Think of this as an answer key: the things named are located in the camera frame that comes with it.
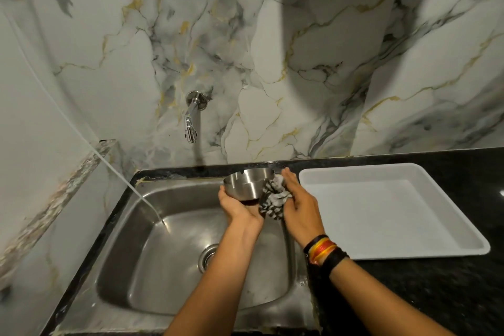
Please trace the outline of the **person's right forearm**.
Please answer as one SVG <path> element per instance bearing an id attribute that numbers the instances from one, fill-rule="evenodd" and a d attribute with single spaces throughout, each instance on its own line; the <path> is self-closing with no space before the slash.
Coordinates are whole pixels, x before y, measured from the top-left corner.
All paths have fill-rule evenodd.
<path id="1" fill-rule="evenodd" d="M 319 267 L 339 247 L 327 235 L 303 249 Z M 362 269 L 351 258 L 341 261 L 328 278 L 372 336 L 455 336 Z"/>

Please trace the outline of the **chrome wall tap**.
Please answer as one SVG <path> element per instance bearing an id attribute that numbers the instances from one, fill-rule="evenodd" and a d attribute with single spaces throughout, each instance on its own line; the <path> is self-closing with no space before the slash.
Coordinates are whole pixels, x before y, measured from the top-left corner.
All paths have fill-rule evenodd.
<path id="1" fill-rule="evenodd" d="M 208 102 L 208 97 L 200 91 L 191 91 L 186 96 L 185 138 L 190 144 L 198 140 L 201 131 L 201 111 L 206 109 Z"/>

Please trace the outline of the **person's left forearm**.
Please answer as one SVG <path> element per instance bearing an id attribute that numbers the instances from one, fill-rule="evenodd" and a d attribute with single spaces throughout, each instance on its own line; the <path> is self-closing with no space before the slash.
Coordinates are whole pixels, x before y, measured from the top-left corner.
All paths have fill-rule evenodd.
<path id="1" fill-rule="evenodd" d="M 163 336 L 231 336 L 264 219 L 233 217 L 200 282 Z"/>

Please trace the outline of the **person's left hand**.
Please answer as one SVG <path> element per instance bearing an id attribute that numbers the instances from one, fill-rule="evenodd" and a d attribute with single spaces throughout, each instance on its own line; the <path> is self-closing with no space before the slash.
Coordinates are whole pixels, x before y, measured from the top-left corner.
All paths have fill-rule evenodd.
<path id="1" fill-rule="evenodd" d="M 227 195 L 224 186 L 218 192 L 220 206 L 224 210 L 229 225 L 239 225 L 247 233 L 258 235 L 264 225 L 264 218 L 256 201 L 241 202 Z"/>

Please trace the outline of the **person's right hand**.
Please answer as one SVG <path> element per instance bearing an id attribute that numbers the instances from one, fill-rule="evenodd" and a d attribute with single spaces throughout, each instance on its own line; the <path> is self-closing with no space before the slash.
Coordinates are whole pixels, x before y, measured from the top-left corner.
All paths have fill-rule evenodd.
<path id="1" fill-rule="evenodd" d="M 289 234 L 301 248 L 325 234 L 318 202 L 308 191 L 305 196 L 293 196 L 287 200 L 284 220 Z"/>

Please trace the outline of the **round steel ashtray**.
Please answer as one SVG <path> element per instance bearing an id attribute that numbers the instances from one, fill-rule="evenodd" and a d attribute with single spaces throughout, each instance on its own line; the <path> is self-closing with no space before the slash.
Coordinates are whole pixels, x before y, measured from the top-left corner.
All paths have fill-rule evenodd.
<path id="1" fill-rule="evenodd" d="M 260 201 L 264 186 L 273 180 L 275 175 L 275 171 L 268 167 L 244 169 L 224 178 L 224 190 L 229 197 L 245 206 L 255 206 Z"/>

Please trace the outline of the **stainless steel sink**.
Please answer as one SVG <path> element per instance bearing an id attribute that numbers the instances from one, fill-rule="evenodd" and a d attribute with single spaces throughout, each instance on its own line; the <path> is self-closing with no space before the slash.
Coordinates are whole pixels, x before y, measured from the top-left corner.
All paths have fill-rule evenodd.
<path id="1" fill-rule="evenodd" d="M 203 276 L 202 251 L 227 221 L 221 178 L 161 180 L 131 197 L 54 336 L 161 334 Z M 244 283 L 234 330 L 320 331 L 302 250 L 281 221 L 266 219 Z"/>

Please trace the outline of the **black and white striped cloth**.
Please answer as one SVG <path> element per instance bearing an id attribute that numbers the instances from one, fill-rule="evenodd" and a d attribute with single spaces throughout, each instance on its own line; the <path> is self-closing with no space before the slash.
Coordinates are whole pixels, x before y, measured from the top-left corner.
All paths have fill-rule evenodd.
<path id="1" fill-rule="evenodd" d="M 263 218 L 282 220 L 284 218 L 284 206 L 293 195 L 286 188 L 283 176 L 275 175 L 273 179 L 267 180 L 261 191 L 259 200 L 259 214 Z"/>

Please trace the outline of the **white plastic tray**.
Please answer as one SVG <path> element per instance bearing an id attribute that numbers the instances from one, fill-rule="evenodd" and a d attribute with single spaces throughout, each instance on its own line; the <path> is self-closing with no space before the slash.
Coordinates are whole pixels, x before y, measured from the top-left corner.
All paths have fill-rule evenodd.
<path id="1" fill-rule="evenodd" d="M 354 260 L 485 255 L 490 244 L 414 163 L 323 167 L 299 173 L 325 234 Z"/>

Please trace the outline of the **sink drain strainer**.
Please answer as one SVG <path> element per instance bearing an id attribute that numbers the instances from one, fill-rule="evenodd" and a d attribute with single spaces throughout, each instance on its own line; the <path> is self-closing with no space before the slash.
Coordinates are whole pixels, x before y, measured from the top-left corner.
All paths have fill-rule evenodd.
<path id="1" fill-rule="evenodd" d="M 218 246 L 218 243 L 211 244 L 202 251 L 198 259 L 198 269 L 200 273 L 203 274 L 207 270 L 213 256 L 217 251 Z"/>

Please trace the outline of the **black wrist band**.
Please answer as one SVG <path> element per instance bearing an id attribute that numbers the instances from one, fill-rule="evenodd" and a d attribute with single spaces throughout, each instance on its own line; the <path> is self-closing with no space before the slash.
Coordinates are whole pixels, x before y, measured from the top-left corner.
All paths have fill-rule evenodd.
<path id="1" fill-rule="evenodd" d="M 340 247 L 336 247 L 325 258 L 320 268 L 321 275 L 329 278 L 332 270 L 344 259 L 349 258 L 349 255 Z"/>

